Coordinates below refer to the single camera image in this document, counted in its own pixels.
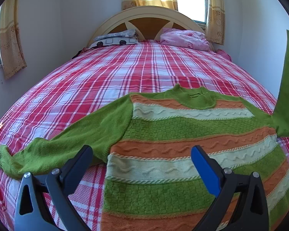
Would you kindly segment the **pink cloth beside bed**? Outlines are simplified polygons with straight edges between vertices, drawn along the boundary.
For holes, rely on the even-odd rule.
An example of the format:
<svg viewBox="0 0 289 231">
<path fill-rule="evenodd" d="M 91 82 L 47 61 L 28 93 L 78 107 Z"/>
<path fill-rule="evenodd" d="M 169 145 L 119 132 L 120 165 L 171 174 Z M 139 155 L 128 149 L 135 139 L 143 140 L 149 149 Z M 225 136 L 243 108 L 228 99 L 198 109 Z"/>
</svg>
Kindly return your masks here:
<svg viewBox="0 0 289 231">
<path fill-rule="evenodd" d="M 224 59 L 232 61 L 232 57 L 223 49 L 217 49 L 216 53 L 222 56 Z"/>
</svg>

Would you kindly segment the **yellow side window curtain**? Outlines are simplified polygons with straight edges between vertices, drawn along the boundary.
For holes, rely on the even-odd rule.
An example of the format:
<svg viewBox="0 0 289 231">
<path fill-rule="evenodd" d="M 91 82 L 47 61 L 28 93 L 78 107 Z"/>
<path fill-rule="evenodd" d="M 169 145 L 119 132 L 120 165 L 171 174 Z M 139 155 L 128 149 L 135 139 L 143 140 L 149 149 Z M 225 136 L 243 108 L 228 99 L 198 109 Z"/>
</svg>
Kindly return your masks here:
<svg viewBox="0 0 289 231">
<path fill-rule="evenodd" d="M 5 79 L 27 67 L 18 24 L 18 0 L 5 0 L 0 7 L 0 58 Z"/>
</svg>

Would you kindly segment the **pink pillow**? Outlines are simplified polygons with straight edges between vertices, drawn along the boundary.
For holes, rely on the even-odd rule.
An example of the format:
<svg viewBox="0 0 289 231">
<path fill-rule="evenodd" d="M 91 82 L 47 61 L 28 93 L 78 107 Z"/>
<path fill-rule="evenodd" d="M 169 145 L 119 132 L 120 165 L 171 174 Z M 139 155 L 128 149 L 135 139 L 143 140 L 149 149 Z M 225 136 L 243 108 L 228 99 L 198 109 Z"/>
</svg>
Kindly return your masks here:
<svg viewBox="0 0 289 231">
<path fill-rule="evenodd" d="M 163 32 L 160 35 L 160 43 L 200 51 L 209 51 L 211 49 L 205 35 L 202 32 L 193 30 L 163 28 Z"/>
</svg>

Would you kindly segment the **yellow curtain right of window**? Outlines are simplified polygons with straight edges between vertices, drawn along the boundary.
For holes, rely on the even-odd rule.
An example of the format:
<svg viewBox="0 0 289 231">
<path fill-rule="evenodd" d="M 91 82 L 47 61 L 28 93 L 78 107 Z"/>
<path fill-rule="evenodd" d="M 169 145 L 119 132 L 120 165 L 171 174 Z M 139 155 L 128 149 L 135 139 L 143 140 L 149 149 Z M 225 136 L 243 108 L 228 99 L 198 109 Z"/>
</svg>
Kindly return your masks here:
<svg viewBox="0 0 289 231">
<path fill-rule="evenodd" d="M 208 0 L 205 35 L 208 41 L 224 45 L 224 0 Z"/>
</svg>

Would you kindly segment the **grey patterned folded blanket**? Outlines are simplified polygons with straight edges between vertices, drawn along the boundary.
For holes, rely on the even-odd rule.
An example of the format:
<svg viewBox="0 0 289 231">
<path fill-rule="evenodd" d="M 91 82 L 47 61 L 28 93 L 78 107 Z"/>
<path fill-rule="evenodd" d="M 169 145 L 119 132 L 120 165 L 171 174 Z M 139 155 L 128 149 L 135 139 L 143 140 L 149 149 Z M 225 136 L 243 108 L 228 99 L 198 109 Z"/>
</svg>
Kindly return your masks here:
<svg viewBox="0 0 289 231">
<path fill-rule="evenodd" d="M 94 38 L 93 43 L 89 45 L 91 48 L 100 48 L 111 45 L 131 45 L 138 43 L 138 34 L 135 29 L 129 29 L 117 33 L 99 35 Z"/>
</svg>

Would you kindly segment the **cream wooden headboard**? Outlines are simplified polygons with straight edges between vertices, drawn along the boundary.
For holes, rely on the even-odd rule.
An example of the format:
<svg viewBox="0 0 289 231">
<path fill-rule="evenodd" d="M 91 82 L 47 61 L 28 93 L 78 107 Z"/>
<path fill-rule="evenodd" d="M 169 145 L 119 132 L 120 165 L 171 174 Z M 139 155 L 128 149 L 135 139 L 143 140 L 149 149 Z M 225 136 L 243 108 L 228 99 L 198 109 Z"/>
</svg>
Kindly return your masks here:
<svg viewBox="0 0 289 231">
<path fill-rule="evenodd" d="M 163 28 L 194 30 L 203 33 L 198 23 L 176 10 L 159 6 L 132 7 L 111 16 L 95 31 L 87 46 L 99 35 L 136 30 L 139 41 L 160 40 Z"/>
</svg>

